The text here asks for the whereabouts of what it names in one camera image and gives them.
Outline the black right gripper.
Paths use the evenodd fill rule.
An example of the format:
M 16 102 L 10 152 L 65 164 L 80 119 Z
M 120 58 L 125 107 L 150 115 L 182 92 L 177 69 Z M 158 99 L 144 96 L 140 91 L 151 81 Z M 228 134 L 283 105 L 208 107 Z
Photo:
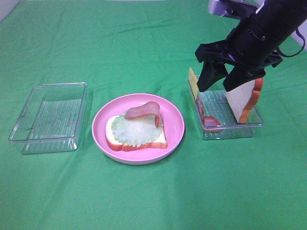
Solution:
M 229 92 L 251 80 L 265 76 L 264 67 L 276 67 L 282 57 L 276 51 L 280 40 L 256 23 L 241 23 L 226 39 L 200 44 L 195 51 L 199 62 L 204 62 L 197 86 L 200 92 L 208 90 L 220 79 Z M 234 68 L 228 74 L 225 64 Z

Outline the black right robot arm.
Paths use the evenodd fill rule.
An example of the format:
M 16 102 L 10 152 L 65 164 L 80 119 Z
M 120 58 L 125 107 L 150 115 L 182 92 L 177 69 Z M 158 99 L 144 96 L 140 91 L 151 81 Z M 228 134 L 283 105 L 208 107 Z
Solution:
M 226 91 L 265 76 L 282 62 L 278 47 L 307 19 L 305 0 L 266 0 L 257 7 L 242 0 L 211 0 L 211 14 L 239 19 L 226 39 L 200 44 L 195 56 L 203 68 L 199 91 L 224 79 Z

